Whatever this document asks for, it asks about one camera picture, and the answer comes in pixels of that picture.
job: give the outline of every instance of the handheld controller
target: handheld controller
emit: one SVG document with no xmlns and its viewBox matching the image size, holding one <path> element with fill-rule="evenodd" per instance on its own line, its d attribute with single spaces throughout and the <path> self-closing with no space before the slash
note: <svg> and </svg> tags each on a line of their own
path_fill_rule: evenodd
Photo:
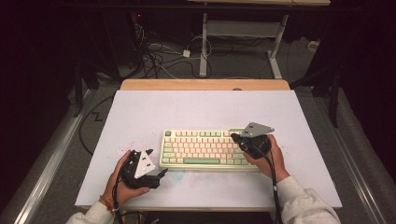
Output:
<svg viewBox="0 0 396 224">
<path fill-rule="evenodd" d="M 130 189 L 139 189 L 149 187 L 156 189 L 160 186 L 160 180 L 165 176 L 168 169 L 162 170 L 157 175 L 147 175 L 148 172 L 155 169 L 154 164 L 149 158 L 153 149 L 137 152 L 132 151 L 121 170 L 121 178 L 125 185 Z"/>
<path fill-rule="evenodd" d="M 271 150 L 271 141 L 266 134 L 273 131 L 274 128 L 251 122 L 241 134 L 232 133 L 231 138 L 241 150 L 257 160 Z"/>
</svg>

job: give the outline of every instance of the white table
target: white table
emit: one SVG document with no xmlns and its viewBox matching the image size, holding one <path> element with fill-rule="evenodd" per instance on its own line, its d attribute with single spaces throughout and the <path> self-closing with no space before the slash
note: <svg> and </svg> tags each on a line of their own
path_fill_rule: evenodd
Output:
<svg viewBox="0 0 396 224">
<path fill-rule="evenodd" d="M 117 160 L 128 149 L 153 148 L 150 157 L 157 169 L 151 175 L 158 174 L 164 130 L 225 130 L 244 128 L 251 121 L 276 129 L 286 167 L 303 187 L 315 189 L 334 208 L 342 206 L 297 97 L 290 90 L 118 91 L 76 206 L 89 207 L 98 200 Z M 270 178 L 257 172 L 169 171 L 157 189 L 129 201 L 123 209 L 274 211 L 275 205 Z"/>
</svg>

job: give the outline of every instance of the spacebar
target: spacebar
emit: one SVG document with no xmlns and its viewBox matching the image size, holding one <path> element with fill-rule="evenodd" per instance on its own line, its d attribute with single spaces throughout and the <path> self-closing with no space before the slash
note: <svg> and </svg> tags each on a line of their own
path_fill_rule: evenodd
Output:
<svg viewBox="0 0 396 224">
<path fill-rule="evenodd" d="M 184 159 L 185 164 L 220 164 L 219 159 Z"/>
</svg>

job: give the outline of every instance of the person's left hand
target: person's left hand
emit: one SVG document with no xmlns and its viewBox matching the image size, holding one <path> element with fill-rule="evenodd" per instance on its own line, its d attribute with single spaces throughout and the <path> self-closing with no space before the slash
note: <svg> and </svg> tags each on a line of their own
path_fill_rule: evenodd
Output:
<svg viewBox="0 0 396 224">
<path fill-rule="evenodd" d="M 120 171 L 121 166 L 125 163 L 125 161 L 128 159 L 129 155 L 131 154 L 131 150 L 128 150 L 117 162 L 116 168 L 114 169 L 114 172 L 110 175 L 107 181 L 106 189 L 105 192 L 103 193 L 103 199 L 105 199 L 111 206 L 113 206 L 113 196 L 112 196 L 112 191 L 113 187 L 116 184 L 117 181 L 117 175 Z M 140 189 L 130 189 L 125 186 L 123 181 L 119 183 L 118 186 L 118 191 L 117 191 L 117 201 L 119 203 L 119 206 L 122 206 L 124 203 L 128 202 L 128 200 L 139 197 L 145 193 L 149 192 L 148 187 L 143 187 Z"/>
</svg>

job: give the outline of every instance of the white sleeve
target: white sleeve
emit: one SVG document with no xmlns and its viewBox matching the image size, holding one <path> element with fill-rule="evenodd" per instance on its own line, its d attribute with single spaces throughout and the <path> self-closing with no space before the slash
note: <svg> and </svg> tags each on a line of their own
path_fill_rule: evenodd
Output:
<svg viewBox="0 0 396 224">
<path fill-rule="evenodd" d="M 303 189 L 294 176 L 277 183 L 282 220 L 293 223 L 341 223 L 335 211 L 313 189 Z"/>
<path fill-rule="evenodd" d="M 107 211 L 107 208 L 96 202 L 85 215 L 75 213 L 67 220 L 66 224 L 112 224 L 114 217 Z"/>
</svg>

